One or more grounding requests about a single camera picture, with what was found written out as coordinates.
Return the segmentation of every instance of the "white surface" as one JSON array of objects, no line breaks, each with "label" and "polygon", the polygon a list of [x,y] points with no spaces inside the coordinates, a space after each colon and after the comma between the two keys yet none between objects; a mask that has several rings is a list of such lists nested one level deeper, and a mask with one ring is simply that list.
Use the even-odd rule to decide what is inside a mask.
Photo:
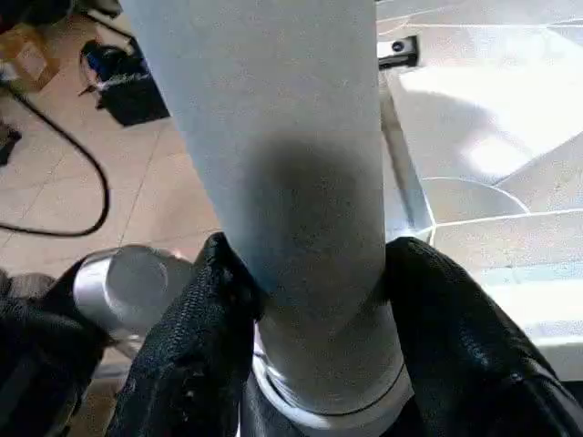
[{"label": "white surface", "polygon": [[401,353],[371,299],[384,269],[373,3],[122,3],[230,244],[270,293],[274,383],[310,411],[377,401]]},{"label": "white surface", "polygon": [[583,130],[583,82],[559,68],[427,66],[393,95],[421,178],[494,184]]},{"label": "white surface", "polygon": [[562,381],[583,381],[583,280],[527,282],[486,292],[523,329]]},{"label": "white surface", "polygon": [[437,223],[524,214],[528,208],[500,188],[460,178],[421,181]]}]

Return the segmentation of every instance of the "black object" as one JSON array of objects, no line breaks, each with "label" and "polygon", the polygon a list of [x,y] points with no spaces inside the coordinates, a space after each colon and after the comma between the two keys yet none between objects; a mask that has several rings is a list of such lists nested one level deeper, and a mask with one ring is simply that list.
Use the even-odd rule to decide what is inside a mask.
[{"label": "black object", "polygon": [[0,275],[2,436],[63,435],[81,405],[108,338],[75,309],[80,263],[57,282],[36,275],[16,286],[19,278]]},{"label": "black object", "polygon": [[396,66],[417,66],[419,43],[417,36],[377,43],[384,53],[378,57],[379,70]]},{"label": "black object", "polygon": [[122,126],[169,117],[166,104],[150,73],[114,76],[99,92],[99,106]]},{"label": "black object", "polygon": [[0,167],[3,167],[6,164],[8,164],[10,154],[12,153],[12,150],[15,148],[16,143],[20,141],[20,138],[22,138],[20,132],[8,128],[6,142],[4,144],[0,144]]},{"label": "black object", "polygon": [[19,232],[22,234],[38,235],[43,237],[60,237],[60,238],[79,238],[85,237],[87,235],[93,234],[101,229],[107,219],[110,209],[110,194],[109,194],[109,182],[107,181],[107,176],[105,171],[101,167],[101,164],[95,159],[95,157],[81,144],[79,143],[71,134],[66,132],[61,126],[59,126],[55,121],[50,119],[47,115],[41,112],[38,107],[33,105],[26,97],[12,88],[8,83],[2,81],[0,77],[0,88],[5,89],[10,96],[22,104],[26,109],[35,114],[40,118],[47,126],[49,126],[57,135],[63,138],[69,145],[71,145],[78,153],[80,153],[83,158],[89,163],[89,165],[96,171],[97,178],[101,185],[101,192],[103,194],[103,206],[99,217],[96,222],[89,228],[82,230],[47,230],[47,229],[36,229],[36,228],[24,228],[17,225],[12,225],[10,223],[4,223],[0,221],[0,229],[8,230],[11,232]]},{"label": "black object", "polygon": [[86,17],[107,29],[129,38],[132,53],[115,46],[89,41],[81,50],[79,64],[85,59],[96,72],[98,84],[87,83],[85,92],[97,92],[97,108],[105,108],[122,126],[132,126],[169,117],[156,82],[148,70],[136,39],[92,15]]},{"label": "black object", "polygon": [[386,297],[429,435],[583,435],[581,407],[462,267],[405,238],[386,246],[386,265]]}]

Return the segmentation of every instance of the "floor tile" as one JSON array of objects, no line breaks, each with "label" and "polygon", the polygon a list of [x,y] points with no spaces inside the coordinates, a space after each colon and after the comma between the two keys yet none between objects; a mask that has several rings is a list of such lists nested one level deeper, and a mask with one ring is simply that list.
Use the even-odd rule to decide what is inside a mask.
[{"label": "floor tile", "polygon": [[[42,186],[0,190],[0,220],[19,225],[22,217],[32,206]],[[0,248],[12,234],[0,231]]]},{"label": "floor tile", "polygon": [[26,188],[46,182],[66,153],[66,146],[48,130],[20,130],[8,165],[0,168],[0,189]]},{"label": "floor tile", "polygon": [[154,159],[175,155],[177,153],[186,153],[186,144],[182,136],[174,126],[171,120],[162,128],[158,138],[156,150],[154,150]]},{"label": "floor tile", "polygon": [[[35,266],[61,259],[80,258],[97,250],[115,247],[128,223],[138,193],[141,173],[128,170],[111,183],[111,212],[104,227],[81,239],[44,239],[25,235],[12,237],[0,252],[0,265]],[[67,178],[46,184],[28,210],[22,224],[52,229],[82,229],[97,218],[101,192],[93,176]]]},{"label": "floor tile", "polygon": [[[124,172],[128,166],[146,170],[163,125],[150,122],[135,127],[119,126],[98,130],[86,129],[80,137],[106,172]],[[53,180],[84,175],[92,172],[92,167],[75,150],[66,153],[56,167]]]},{"label": "floor tile", "polygon": [[124,242],[171,239],[218,226],[190,157],[171,155],[150,163]]}]

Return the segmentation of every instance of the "white pipe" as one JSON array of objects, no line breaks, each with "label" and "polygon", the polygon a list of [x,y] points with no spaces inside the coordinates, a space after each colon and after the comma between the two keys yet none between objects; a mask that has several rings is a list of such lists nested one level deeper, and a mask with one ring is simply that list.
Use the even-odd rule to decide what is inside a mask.
[{"label": "white pipe", "polygon": [[231,246],[270,294],[259,331],[272,382],[310,412],[376,402],[403,358],[373,293],[384,270],[374,3],[122,4]]}]

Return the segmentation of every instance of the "black cable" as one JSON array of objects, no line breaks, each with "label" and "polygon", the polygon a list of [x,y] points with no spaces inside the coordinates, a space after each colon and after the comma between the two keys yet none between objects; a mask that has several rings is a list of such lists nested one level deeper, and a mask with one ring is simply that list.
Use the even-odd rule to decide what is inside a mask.
[{"label": "black cable", "polygon": [[44,123],[46,123],[51,129],[53,129],[60,137],[66,140],[73,148],[79,152],[93,167],[96,171],[97,176],[99,178],[99,183],[101,184],[102,193],[103,193],[103,207],[101,208],[101,213],[99,214],[99,218],[97,221],[89,228],[77,231],[69,231],[69,230],[47,230],[47,229],[36,229],[36,228],[24,228],[16,225],[12,225],[10,223],[4,223],[0,221],[0,229],[9,230],[11,232],[18,232],[21,234],[28,234],[28,235],[38,235],[43,237],[59,237],[59,238],[79,238],[85,237],[87,235],[93,234],[101,229],[103,224],[106,222],[107,215],[109,214],[110,205],[110,195],[109,195],[109,183],[107,182],[107,177],[105,171],[101,167],[101,165],[97,162],[97,160],[91,155],[91,153],[83,147],[76,139],[74,139],[68,132],[66,132],[62,127],[60,127],[57,123],[43,114],[40,109],[38,109],[35,105],[33,105],[26,97],[20,94],[18,91],[13,89],[10,85],[6,82],[2,81],[0,78],[0,87],[4,88],[10,96],[16,101],[18,101],[21,105],[26,107],[30,112],[35,114],[39,117]]}]

